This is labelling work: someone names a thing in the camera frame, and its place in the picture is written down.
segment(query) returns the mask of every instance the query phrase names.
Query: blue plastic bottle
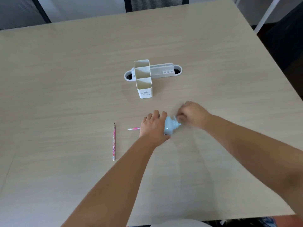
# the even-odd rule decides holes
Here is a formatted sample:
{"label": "blue plastic bottle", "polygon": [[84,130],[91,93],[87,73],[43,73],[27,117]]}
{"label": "blue plastic bottle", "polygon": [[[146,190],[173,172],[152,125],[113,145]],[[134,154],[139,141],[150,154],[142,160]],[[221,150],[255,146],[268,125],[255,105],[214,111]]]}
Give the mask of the blue plastic bottle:
{"label": "blue plastic bottle", "polygon": [[174,120],[172,120],[172,118],[167,116],[165,120],[164,134],[172,135],[174,129],[178,128],[180,125],[181,124],[178,123],[176,116],[174,116]]}

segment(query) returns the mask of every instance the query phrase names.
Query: person's left arm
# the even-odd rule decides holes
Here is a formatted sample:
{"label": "person's left arm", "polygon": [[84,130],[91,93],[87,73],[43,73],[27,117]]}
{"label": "person's left arm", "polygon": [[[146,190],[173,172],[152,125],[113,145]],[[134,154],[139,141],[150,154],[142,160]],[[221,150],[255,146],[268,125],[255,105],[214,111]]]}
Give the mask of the person's left arm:
{"label": "person's left arm", "polygon": [[91,189],[62,227],[125,227],[147,163],[154,149],[168,140],[164,135],[166,112],[148,114],[140,138]]}

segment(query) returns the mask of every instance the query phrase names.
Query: desk organizer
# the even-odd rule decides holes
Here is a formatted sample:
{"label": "desk organizer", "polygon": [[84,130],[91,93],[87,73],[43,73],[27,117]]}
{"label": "desk organizer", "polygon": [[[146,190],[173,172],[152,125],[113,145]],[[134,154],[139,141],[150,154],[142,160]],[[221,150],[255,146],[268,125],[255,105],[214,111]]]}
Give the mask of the desk organizer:
{"label": "desk organizer", "polygon": [[134,67],[124,74],[127,81],[136,81],[141,99],[152,97],[152,78],[179,76],[182,73],[180,65],[173,63],[150,65],[149,60],[135,61]]}

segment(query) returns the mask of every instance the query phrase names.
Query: hand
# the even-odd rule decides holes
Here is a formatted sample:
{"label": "hand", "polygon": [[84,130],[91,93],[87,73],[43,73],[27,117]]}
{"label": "hand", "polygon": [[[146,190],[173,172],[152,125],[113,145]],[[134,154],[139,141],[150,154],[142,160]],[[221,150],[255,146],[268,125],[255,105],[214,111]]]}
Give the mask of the hand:
{"label": "hand", "polygon": [[190,126],[203,129],[205,121],[211,114],[200,104],[192,101],[186,101],[177,112],[177,120]]}
{"label": "hand", "polygon": [[153,114],[148,114],[141,123],[140,137],[147,137],[154,145],[154,148],[170,139],[169,135],[164,135],[166,117],[167,113],[165,111],[160,116],[159,111],[154,110]]}

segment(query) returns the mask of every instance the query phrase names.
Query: pencil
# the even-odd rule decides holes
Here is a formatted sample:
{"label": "pencil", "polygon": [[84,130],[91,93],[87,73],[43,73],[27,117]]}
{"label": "pencil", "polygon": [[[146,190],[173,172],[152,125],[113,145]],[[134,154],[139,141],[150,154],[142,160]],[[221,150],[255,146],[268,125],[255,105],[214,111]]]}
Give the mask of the pencil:
{"label": "pencil", "polygon": [[128,128],[127,130],[128,131],[130,131],[130,130],[140,130],[140,127]]}
{"label": "pencil", "polygon": [[114,143],[113,143],[113,161],[115,161],[116,160],[116,124],[115,123],[114,123],[113,137],[114,137]]}

